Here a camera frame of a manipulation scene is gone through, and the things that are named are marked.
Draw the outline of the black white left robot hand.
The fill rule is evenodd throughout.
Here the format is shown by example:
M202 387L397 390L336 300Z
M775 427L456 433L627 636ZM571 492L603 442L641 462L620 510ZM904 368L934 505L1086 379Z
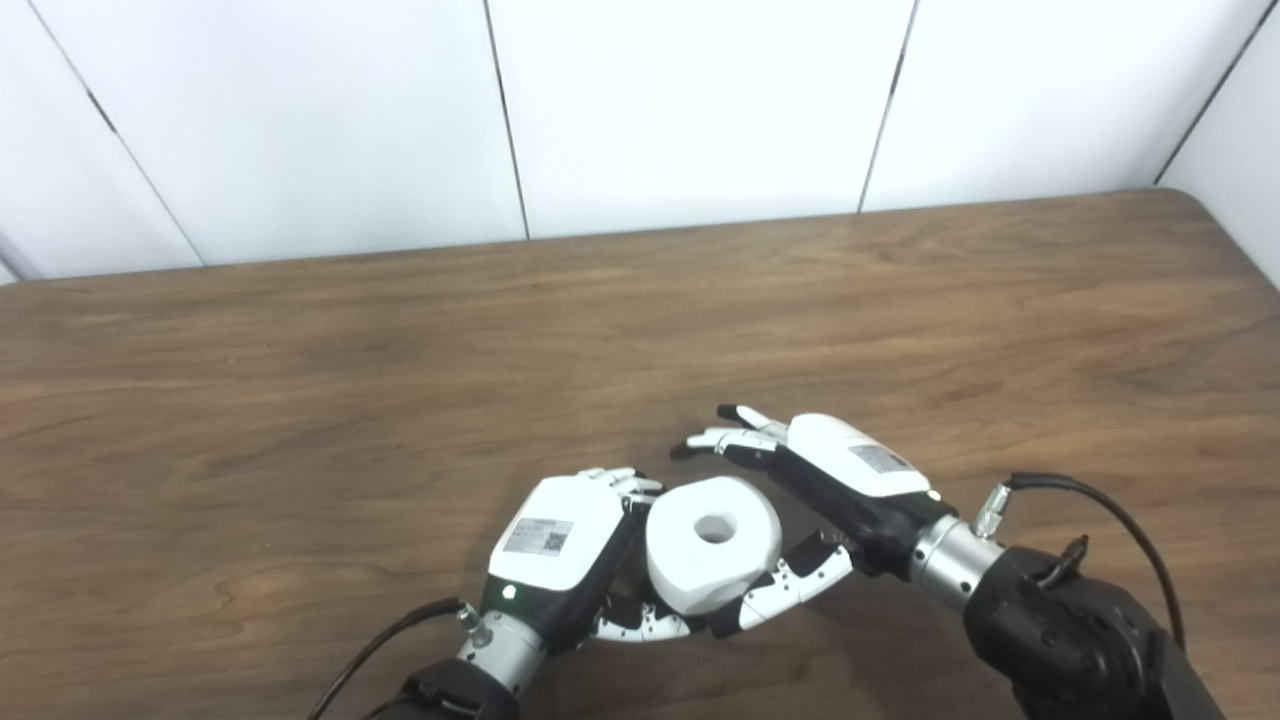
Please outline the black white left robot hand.
M593 637L672 641L705 624L666 606L649 583L634 596L611 587L643 556L645 525L666 493L634 468L589 468L540 480L497 541L480 610L522 623L548 656Z

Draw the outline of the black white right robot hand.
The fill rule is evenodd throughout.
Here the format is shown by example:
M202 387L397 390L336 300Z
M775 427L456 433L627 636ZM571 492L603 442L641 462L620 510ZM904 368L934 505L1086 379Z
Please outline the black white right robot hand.
M812 533L710 611L707 628L718 639L777 618L855 571L910 582L924 534L956 514L910 462L838 418L805 413L777 421L740 404L722 404L717 414L733 425L692 434L669 456L716 454L760 471L833 527Z

